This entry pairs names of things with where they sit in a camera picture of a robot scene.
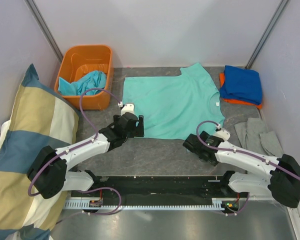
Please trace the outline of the mint green t shirt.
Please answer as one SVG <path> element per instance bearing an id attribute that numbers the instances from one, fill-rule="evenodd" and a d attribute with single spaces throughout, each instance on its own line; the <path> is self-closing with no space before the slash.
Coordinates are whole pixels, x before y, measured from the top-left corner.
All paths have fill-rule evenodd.
<path id="1" fill-rule="evenodd" d="M 225 120 L 220 92 L 200 63 L 180 68 L 177 76 L 126 77 L 122 100 L 144 117 L 148 139 L 185 140 L 196 129 L 211 135 Z"/>

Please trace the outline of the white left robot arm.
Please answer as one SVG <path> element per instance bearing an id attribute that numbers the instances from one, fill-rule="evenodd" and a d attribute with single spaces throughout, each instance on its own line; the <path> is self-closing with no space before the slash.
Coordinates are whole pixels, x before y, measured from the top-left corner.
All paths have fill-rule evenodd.
<path id="1" fill-rule="evenodd" d="M 122 146 L 129 138 L 144 136 L 144 117 L 131 112 L 115 115 L 113 123 L 98 133 L 75 144 L 53 149 L 43 147 L 27 172 L 31 181 L 28 195 L 50 199 L 63 191 L 78 191 L 89 197 L 96 196 L 100 185 L 89 171 L 72 168 L 89 158 Z"/>

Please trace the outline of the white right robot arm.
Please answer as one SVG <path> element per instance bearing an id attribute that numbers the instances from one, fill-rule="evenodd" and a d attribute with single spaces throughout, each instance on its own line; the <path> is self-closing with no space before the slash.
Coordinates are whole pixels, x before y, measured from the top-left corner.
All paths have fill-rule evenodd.
<path id="1" fill-rule="evenodd" d="M 245 170 L 245 173 L 227 171 L 219 191 L 225 197 L 234 193 L 249 193 L 257 197 L 272 197 L 280 204 L 297 208 L 300 203 L 300 165 L 290 155 L 267 156 L 245 150 L 228 140 L 230 133 L 225 129 L 213 135 L 203 131 L 190 134 L 183 146 L 213 166 L 219 163 Z"/>

